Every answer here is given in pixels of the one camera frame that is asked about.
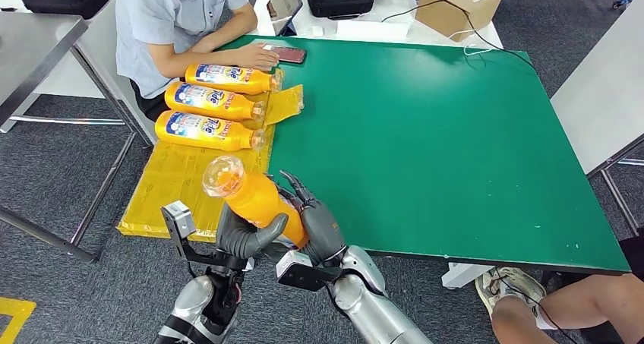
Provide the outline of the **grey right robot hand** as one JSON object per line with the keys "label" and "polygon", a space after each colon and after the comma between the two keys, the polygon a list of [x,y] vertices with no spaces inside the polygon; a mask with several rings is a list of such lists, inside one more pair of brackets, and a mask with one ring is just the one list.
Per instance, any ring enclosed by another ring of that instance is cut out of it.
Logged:
{"label": "grey right robot hand", "polygon": [[279,173],[294,193],[280,186],[277,190],[299,213],[301,224],[308,235],[308,241],[300,251],[310,258],[314,267],[339,266],[347,244],[335,217],[297,176],[285,170],[280,170]]}

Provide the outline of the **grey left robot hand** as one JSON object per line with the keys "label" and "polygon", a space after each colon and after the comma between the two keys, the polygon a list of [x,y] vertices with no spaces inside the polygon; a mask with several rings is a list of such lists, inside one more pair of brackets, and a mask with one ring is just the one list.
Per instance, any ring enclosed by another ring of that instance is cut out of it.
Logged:
{"label": "grey left robot hand", "polygon": [[279,250],[272,248],[273,242],[283,233],[289,217],[284,213],[276,215],[265,228],[258,228],[233,212],[224,202],[216,229],[216,246],[234,257],[248,259],[263,254],[275,265]]}

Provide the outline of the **person's right hand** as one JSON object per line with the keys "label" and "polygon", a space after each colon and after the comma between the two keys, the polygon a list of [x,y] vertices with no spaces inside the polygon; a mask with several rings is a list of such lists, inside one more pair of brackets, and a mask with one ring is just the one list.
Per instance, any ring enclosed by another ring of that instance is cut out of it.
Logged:
{"label": "person's right hand", "polygon": [[269,72],[279,64],[279,55],[264,48],[264,43],[242,46],[235,50],[234,65]]}

